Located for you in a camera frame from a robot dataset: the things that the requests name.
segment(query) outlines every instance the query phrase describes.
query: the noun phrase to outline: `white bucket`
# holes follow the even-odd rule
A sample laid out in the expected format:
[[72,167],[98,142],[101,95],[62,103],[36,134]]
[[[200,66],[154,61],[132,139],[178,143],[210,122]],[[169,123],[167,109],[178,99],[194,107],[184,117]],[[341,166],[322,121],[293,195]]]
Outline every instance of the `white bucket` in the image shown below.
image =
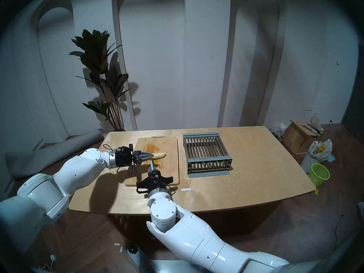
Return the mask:
[[310,173],[311,165],[314,163],[321,163],[321,161],[307,154],[301,163],[301,167],[306,173]]

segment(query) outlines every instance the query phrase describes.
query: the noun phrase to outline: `wire rack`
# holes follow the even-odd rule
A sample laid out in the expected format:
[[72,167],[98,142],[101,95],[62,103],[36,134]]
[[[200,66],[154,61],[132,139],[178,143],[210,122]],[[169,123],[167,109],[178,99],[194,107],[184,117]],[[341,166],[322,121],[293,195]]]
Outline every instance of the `wire rack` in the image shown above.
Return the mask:
[[226,175],[233,159],[219,133],[183,134],[188,177]]

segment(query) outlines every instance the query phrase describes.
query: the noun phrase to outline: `cardboard box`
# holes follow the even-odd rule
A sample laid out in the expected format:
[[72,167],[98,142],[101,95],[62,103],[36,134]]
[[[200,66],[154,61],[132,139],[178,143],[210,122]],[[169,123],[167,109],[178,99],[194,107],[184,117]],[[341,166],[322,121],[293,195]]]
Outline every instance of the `cardboard box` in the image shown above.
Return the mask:
[[291,120],[290,126],[283,133],[283,143],[291,150],[293,154],[307,153],[308,148],[313,141],[318,141],[319,136],[311,130],[298,124],[307,125],[300,120]]

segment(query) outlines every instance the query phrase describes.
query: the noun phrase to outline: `cutting board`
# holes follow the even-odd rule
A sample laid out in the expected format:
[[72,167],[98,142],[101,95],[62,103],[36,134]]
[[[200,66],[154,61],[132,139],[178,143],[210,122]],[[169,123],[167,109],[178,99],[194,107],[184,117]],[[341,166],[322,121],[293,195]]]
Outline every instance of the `cutting board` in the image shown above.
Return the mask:
[[[161,159],[153,160],[154,167],[157,168],[163,177],[173,176],[173,183],[170,186],[179,184],[178,169],[178,144],[176,137],[163,138],[139,138],[134,147],[135,151],[146,151],[149,153],[166,153]],[[136,165],[136,172],[131,172],[130,168],[124,181],[125,186],[135,187],[136,182],[141,182],[148,177],[150,161],[144,161]]]

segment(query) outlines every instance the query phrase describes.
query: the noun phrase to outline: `plastic bag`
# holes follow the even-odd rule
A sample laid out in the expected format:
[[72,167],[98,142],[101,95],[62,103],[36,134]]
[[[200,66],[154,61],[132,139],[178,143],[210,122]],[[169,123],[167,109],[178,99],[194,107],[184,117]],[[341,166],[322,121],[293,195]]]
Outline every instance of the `plastic bag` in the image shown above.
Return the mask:
[[314,141],[308,148],[307,153],[315,159],[325,161],[329,158],[332,152],[332,142],[327,139],[325,142]]
[[285,126],[283,123],[280,123],[275,125],[270,131],[274,136],[281,138],[286,129],[287,126]]

